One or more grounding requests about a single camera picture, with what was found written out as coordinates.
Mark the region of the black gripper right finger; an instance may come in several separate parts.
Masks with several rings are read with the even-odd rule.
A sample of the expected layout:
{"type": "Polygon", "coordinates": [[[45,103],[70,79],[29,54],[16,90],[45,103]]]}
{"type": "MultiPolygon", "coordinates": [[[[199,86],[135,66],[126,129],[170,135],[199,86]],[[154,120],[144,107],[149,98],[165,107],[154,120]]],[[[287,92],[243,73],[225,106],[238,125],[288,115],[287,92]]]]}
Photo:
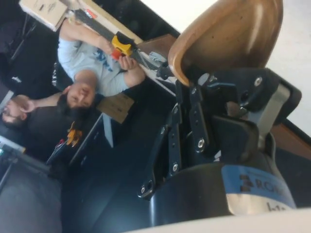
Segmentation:
{"type": "Polygon", "coordinates": [[[302,93],[268,68],[238,68],[205,73],[197,91],[211,116],[228,114],[233,120],[248,115],[258,129],[258,149],[274,150],[268,135],[298,106],[302,93]]]}

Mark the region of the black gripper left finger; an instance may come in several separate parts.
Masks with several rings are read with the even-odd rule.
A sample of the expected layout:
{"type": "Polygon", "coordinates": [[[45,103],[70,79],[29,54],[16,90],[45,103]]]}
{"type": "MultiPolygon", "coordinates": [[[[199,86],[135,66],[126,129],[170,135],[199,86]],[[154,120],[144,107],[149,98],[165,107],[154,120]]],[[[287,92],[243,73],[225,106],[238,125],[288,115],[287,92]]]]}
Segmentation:
{"type": "Polygon", "coordinates": [[[177,81],[175,87],[176,105],[156,136],[147,177],[138,190],[141,199],[150,200],[166,180],[190,167],[191,160],[206,152],[209,145],[201,86],[192,83],[186,87],[177,81]]]}

